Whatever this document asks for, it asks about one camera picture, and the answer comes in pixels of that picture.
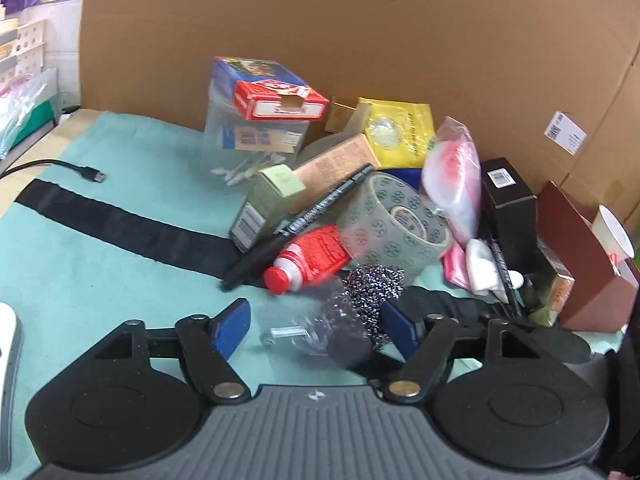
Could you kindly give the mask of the white bowl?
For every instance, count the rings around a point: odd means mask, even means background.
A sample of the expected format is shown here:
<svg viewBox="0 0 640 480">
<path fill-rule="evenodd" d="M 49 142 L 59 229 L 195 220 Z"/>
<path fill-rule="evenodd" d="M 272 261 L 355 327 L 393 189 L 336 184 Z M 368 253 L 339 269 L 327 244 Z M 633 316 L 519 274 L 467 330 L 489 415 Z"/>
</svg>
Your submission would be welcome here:
<svg viewBox="0 0 640 480">
<path fill-rule="evenodd" d="M 634 246 L 615 214 L 607 206 L 600 205 L 591 223 L 591 232 L 609 256 L 619 264 L 634 258 Z"/>
</svg>

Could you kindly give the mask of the white perforated basket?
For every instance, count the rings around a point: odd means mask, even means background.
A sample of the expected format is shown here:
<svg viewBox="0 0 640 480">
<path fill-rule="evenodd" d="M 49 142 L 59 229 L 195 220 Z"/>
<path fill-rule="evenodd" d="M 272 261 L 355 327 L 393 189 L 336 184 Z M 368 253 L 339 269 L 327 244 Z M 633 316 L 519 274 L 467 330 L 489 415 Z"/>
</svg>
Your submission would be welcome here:
<svg viewBox="0 0 640 480">
<path fill-rule="evenodd" d="M 9 87 L 16 78 L 42 71 L 45 29 L 43 20 L 23 25 L 17 18 L 6 18 L 1 22 L 1 90 Z"/>
</svg>

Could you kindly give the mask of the steel wool scrubber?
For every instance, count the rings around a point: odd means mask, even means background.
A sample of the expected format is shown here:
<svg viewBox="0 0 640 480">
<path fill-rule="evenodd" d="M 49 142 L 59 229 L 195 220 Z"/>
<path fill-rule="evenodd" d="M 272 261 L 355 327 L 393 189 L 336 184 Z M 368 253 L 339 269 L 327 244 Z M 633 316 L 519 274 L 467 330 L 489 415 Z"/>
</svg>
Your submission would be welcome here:
<svg viewBox="0 0 640 480">
<path fill-rule="evenodd" d="M 375 350 L 390 340 L 382 327 L 382 304 L 401 296 L 405 272 L 398 266 L 365 264 L 348 271 L 343 284 Z"/>
</svg>

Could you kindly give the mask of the black product box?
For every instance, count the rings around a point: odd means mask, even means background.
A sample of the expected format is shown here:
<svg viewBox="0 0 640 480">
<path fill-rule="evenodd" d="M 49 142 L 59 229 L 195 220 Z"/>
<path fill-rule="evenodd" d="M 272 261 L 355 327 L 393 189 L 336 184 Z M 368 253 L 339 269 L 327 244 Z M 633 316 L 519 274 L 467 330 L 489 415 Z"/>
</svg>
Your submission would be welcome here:
<svg viewBox="0 0 640 480">
<path fill-rule="evenodd" d="M 521 274 L 537 266 L 537 197 L 504 157 L 480 164 L 483 207 L 506 266 Z"/>
</svg>

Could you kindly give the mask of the dark red storage box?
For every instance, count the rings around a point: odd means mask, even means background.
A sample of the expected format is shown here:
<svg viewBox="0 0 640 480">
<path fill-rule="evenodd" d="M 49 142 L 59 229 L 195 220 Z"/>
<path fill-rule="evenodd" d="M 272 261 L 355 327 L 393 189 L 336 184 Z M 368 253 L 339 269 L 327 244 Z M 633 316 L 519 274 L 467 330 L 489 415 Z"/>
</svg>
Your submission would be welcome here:
<svg viewBox="0 0 640 480">
<path fill-rule="evenodd" d="M 560 324 L 596 333 L 615 333 L 626 325 L 638 294 L 637 269 L 626 262 L 614 269 L 570 196 L 551 181 L 538 194 L 537 231 L 575 280 Z"/>
</svg>

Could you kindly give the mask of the pink white plastic bag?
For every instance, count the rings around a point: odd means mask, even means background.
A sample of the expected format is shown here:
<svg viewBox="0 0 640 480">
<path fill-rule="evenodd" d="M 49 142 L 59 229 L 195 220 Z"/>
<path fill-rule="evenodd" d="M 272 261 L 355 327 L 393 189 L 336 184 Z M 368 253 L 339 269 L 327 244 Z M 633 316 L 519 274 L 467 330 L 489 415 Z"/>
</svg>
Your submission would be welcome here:
<svg viewBox="0 0 640 480">
<path fill-rule="evenodd" d="M 476 237 L 482 200 L 480 159 L 465 124 L 445 117 L 435 132 L 421 179 L 424 192 L 448 221 L 458 244 L 465 247 Z"/>
</svg>

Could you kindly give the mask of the patterned tape roll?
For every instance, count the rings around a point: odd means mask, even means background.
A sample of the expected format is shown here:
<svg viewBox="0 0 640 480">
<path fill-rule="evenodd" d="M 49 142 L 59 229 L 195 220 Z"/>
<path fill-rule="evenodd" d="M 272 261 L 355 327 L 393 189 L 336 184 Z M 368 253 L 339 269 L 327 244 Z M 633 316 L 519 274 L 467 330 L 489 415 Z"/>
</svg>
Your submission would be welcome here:
<svg viewBox="0 0 640 480">
<path fill-rule="evenodd" d="M 394 266 L 407 285 L 438 263 L 452 243 L 446 220 L 406 182 L 384 172 L 358 186 L 336 225 L 352 260 Z"/>
</svg>

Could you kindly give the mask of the white pink small packet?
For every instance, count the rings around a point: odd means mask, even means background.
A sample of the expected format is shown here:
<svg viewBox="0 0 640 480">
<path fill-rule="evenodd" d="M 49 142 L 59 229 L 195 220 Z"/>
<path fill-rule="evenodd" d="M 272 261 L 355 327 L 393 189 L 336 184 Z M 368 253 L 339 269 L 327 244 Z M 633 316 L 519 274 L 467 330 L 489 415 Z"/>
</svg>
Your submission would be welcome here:
<svg viewBox="0 0 640 480">
<path fill-rule="evenodd" d="M 495 295 L 507 302 L 498 266 L 484 240 L 472 238 L 465 248 L 453 242 L 442 256 L 445 280 L 477 296 Z"/>
</svg>

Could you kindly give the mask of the small olive green box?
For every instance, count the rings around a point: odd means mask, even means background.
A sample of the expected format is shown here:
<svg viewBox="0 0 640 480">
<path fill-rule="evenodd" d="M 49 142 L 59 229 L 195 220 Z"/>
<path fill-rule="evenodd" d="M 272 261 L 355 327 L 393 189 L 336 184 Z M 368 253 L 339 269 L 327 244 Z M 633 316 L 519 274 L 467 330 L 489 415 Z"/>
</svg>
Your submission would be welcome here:
<svg viewBox="0 0 640 480">
<path fill-rule="evenodd" d="M 285 164 L 258 171 L 232 222 L 229 237 L 240 252 L 248 252 L 274 233 L 306 186 Z"/>
</svg>

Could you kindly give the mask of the shiny gold green box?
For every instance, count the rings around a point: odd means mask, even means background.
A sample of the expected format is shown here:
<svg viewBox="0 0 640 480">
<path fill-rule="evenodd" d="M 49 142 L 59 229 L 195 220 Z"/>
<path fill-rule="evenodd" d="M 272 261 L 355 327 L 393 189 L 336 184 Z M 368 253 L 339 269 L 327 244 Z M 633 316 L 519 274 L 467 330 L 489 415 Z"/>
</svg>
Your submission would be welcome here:
<svg viewBox="0 0 640 480">
<path fill-rule="evenodd" d="M 574 276 L 556 253 L 537 238 L 536 269 L 526 276 L 528 319 L 544 327 L 555 324 L 575 284 Z"/>
</svg>

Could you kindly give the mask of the red squeeze tube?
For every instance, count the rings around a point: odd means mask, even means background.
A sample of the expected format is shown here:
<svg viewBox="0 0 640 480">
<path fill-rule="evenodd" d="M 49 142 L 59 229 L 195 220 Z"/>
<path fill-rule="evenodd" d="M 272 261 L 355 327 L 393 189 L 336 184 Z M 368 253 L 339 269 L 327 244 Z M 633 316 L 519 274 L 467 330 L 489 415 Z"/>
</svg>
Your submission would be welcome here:
<svg viewBox="0 0 640 480">
<path fill-rule="evenodd" d="M 332 278 L 350 260 L 337 225 L 327 224 L 296 237 L 280 251 L 262 278 L 273 295 L 283 295 Z"/>
</svg>

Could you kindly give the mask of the black marker pen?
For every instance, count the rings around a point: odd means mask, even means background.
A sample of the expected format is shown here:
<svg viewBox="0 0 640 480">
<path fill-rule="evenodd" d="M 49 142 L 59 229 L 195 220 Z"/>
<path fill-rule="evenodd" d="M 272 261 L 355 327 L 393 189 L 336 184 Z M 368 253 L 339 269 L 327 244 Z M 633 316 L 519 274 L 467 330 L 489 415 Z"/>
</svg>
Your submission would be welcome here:
<svg viewBox="0 0 640 480">
<path fill-rule="evenodd" d="M 291 243 L 296 236 L 302 234 L 315 221 L 321 218 L 339 200 L 355 188 L 358 188 L 374 170 L 375 168 L 372 164 L 363 165 L 339 184 L 334 185 L 320 200 L 296 214 L 282 229 L 271 235 L 268 240 L 264 240 L 250 249 L 224 276 L 220 285 L 221 289 L 228 292 L 264 272 L 288 243 Z"/>
</svg>

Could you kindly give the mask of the copper long box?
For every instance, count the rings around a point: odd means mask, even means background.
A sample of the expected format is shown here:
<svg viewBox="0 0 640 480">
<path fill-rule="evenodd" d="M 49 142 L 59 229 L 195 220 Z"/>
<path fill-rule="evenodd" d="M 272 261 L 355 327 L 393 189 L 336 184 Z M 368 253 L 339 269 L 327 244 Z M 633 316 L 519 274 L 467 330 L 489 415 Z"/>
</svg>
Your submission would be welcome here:
<svg viewBox="0 0 640 480">
<path fill-rule="evenodd" d="M 352 136 L 304 162 L 294 174 L 305 185 L 305 191 L 294 200 L 290 213 L 296 214 L 311 206 L 365 164 L 378 169 L 378 159 L 363 134 Z"/>
</svg>

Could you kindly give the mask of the yellow packet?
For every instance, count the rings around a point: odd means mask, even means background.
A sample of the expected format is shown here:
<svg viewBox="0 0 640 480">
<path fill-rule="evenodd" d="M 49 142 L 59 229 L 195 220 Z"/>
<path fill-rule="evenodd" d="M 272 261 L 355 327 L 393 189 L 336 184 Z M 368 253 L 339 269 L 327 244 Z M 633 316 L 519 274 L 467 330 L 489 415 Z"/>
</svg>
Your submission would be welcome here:
<svg viewBox="0 0 640 480">
<path fill-rule="evenodd" d="M 359 98 L 367 107 L 362 133 L 381 169 L 421 169 L 435 145 L 431 107 L 423 103 Z"/>
</svg>

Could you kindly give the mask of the teal cloth mat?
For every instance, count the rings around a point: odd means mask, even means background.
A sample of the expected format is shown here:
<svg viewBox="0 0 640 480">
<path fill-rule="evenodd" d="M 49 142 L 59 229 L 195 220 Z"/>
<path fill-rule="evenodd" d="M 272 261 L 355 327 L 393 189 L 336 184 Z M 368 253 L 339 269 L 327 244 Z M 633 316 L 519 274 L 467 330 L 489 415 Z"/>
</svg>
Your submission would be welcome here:
<svg viewBox="0 0 640 480">
<path fill-rule="evenodd" d="M 72 146 L 99 184 L 51 172 L 1 220 L 1 298 L 23 323 L 17 401 L 37 479 L 602 479 L 605 397 L 514 315 L 444 315 L 432 292 L 394 303 L 459 322 L 448 379 L 425 405 L 384 399 L 405 364 L 352 368 L 260 336 L 310 305 L 262 273 L 225 292 L 244 194 L 186 166 L 192 133 L 103 113 Z M 183 375 L 175 325 L 250 303 L 229 363 L 250 400 L 213 405 Z"/>
</svg>

